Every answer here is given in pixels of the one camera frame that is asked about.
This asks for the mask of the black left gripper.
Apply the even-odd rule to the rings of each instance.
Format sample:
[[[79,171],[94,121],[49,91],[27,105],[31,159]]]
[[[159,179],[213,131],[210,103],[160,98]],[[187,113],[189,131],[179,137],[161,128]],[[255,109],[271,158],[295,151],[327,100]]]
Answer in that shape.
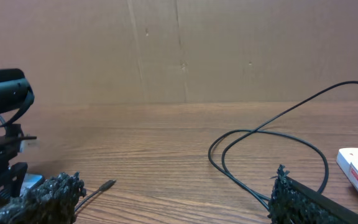
[[[28,168],[25,162],[10,166],[9,161],[20,153],[23,141],[36,139],[35,136],[25,136],[19,124],[9,125],[6,134],[0,136],[0,206],[9,203],[11,198],[20,196]]]

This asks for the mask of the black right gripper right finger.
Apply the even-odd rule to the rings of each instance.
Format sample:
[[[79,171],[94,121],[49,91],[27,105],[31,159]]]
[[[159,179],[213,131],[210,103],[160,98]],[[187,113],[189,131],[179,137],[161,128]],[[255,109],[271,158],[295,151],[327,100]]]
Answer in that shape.
[[[358,224],[358,214],[288,176],[280,165],[268,202],[274,224]]]

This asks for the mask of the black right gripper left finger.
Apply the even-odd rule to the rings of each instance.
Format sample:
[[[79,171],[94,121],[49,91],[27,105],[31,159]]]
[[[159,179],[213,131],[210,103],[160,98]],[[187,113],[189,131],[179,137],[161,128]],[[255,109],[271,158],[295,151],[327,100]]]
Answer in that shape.
[[[0,224],[72,224],[76,221],[75,206],[86,195],[80,173],[60,173],[40,186],[11,198],[0,208]]]

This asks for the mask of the white-screen smartphone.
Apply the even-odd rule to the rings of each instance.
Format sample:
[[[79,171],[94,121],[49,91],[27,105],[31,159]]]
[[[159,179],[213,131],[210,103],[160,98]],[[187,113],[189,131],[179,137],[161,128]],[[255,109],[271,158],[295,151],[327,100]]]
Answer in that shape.
[[[34,189],[45,182],[45,177],[40,174],[26,174],[22,183],[20,195],[23,195],[25,190]]]

